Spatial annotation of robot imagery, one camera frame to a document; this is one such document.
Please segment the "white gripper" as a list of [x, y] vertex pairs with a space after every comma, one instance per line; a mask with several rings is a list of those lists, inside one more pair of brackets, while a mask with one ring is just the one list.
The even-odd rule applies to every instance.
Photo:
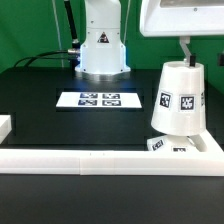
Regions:
[[[224, 0], [142, 0], [140, 32], [145, 37], [181, 36], [185, 62], [194, 67], [189, 36], [224, 35]], [[218, 65], [224, 66], [224, 53]]]

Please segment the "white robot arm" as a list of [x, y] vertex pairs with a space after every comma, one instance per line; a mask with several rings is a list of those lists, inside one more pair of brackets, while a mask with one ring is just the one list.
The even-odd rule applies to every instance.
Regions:
[[[84, 2], [86, 39], [76, 74], [97, 81], [124, 77], [130, 68], [120, 40], [120, 1]], [[187, 44], [192, 36], [224, 35], [224, 0], [142, 0], [139, 28], [145, 37], [178, 37], [185, 63], [194, 65]]]

